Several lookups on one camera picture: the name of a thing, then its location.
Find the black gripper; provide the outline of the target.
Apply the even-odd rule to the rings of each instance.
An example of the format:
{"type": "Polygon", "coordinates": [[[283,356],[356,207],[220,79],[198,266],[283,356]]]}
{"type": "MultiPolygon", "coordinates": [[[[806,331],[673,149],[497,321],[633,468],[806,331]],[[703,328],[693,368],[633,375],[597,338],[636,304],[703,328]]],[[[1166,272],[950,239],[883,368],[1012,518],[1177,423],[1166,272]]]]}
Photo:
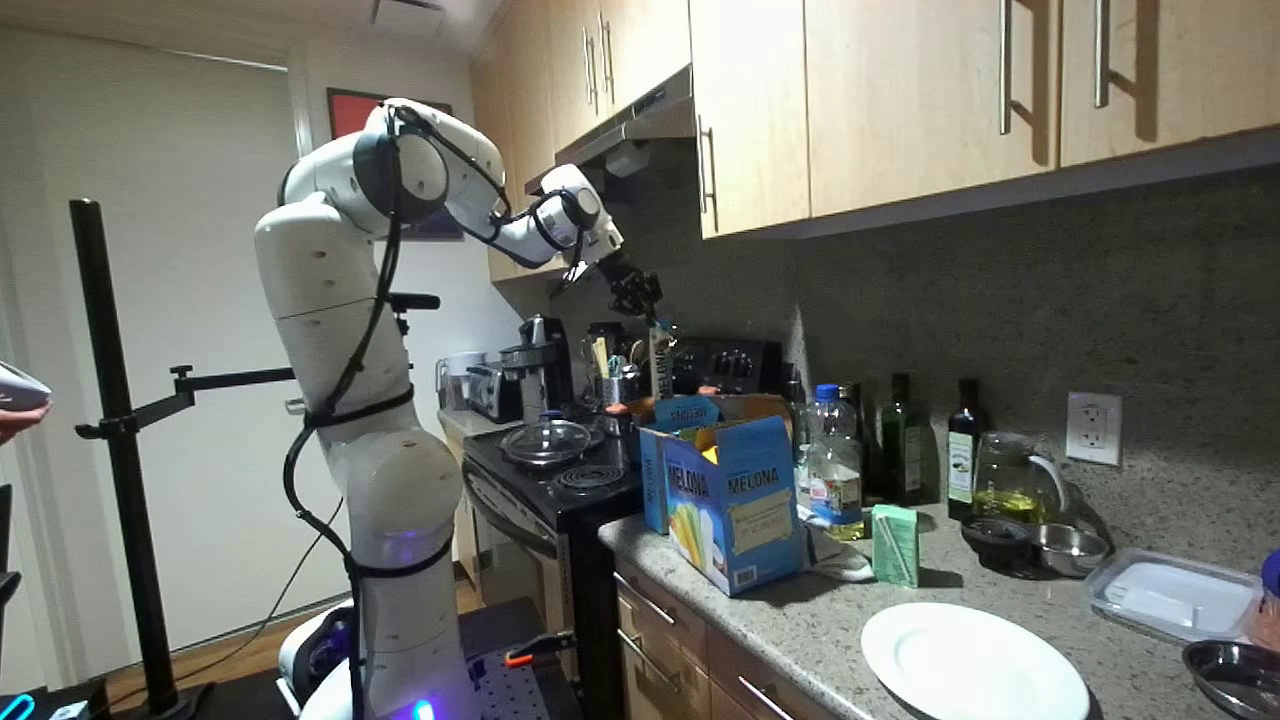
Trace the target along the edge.
{"type": "Polygon", "coordinates": [[[627,257],[605,257],[597,272],[605,274],[621,316],[657,325],[663,286],[653,272],[636,266],[627,257]]]}

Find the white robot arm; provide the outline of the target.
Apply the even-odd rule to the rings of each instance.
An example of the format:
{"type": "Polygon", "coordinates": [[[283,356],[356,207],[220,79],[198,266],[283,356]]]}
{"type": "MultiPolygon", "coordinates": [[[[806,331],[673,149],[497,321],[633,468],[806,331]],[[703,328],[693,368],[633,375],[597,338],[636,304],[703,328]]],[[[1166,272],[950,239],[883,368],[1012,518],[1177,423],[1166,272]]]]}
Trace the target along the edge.
{"type": "Polygon", "coordinates": [[[452,603],[461,468],[416,417],[386,308],[401,239],[435,210],[524,266],[613,272],[623,248],[580,167],[546,167],[537,204],[510,207],[497,142],[402,94],[289,167],[254,219],[254,266],[303,390],[303,434],[344,486],[335,552],[356,612],[352,653],[299,700],[299,720],[481,720],[452,603]]]}

